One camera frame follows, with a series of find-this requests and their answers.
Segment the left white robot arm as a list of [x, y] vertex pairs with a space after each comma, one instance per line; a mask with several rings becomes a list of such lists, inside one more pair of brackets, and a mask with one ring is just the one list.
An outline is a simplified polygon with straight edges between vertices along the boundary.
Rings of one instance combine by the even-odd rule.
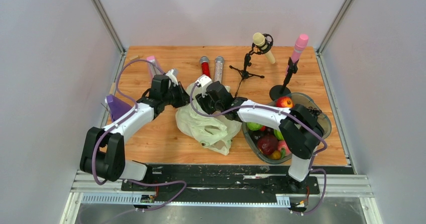
[[157, 74], [151, 87], [116, 121], [88, 130], [80, 159], [80, 170], [92, 174], [99, 184], [104, 181], [132, 179], [141, 190], [149, 190], [154, 177], [148, 166], [125, 158], [125, 143], [144, 125], [156, 119], [167, 105], [179, 108], [189, 104], [190, 97], [177, 78], [170, 73]]

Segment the dark red fruit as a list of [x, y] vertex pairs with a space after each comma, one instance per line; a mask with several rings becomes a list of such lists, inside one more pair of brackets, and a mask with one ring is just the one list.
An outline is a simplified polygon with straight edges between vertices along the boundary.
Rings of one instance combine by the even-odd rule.
[[278, 148], [278, 139], [274, 135], [265, 135], [257, 141], [257, 148], [264, 155], [271, 155]]

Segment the pale green plastic bag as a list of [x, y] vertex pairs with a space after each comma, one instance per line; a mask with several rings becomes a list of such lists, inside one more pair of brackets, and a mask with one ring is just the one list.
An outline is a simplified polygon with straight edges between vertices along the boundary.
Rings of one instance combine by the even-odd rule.
[[233, 138], [241, 130], [242, 123], [225, 116], [204, 117], [197, 114], [190, 104], [180, 107], [175, 114], [178, 129], [194, 138], [204, 149], [228, 155]]

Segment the green fruit from bag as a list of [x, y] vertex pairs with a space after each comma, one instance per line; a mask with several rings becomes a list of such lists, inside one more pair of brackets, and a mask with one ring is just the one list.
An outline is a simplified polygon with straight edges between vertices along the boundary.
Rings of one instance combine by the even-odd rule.
[[247, 125], [247, 128], [251, 131], [259, 131], [264, 127], [262, 124], [258, 124], [254, 122], [247, 122], [246, 125]]

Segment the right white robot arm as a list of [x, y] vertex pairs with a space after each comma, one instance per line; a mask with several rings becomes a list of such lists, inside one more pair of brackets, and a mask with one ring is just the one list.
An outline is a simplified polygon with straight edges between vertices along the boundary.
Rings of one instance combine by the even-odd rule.
[[196, 111], [201, 116], [225, 116], [231, 121], [253, 122], [279, 130], [292, 152], [287, 186], [296, 193], [306, 188], [306, 177], [313, 159], [327, 148], [327, 144], [324, 128], [305, 106], [296, 104], [292, 108], [279, 108], [244, 97], [233, 97], [224, 85], [205, 75], [194, 83], [190, 91], [190, 101], [194, 100], [202, 109]]

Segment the red yellow apple from bag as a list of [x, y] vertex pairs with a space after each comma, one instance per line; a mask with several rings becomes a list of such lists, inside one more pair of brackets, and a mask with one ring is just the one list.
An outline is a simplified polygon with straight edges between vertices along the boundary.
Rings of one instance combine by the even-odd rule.
[[290, 97], [283, 96], [276, 100], [275, 106], [280, 108], [293, 108], [294, 102]]

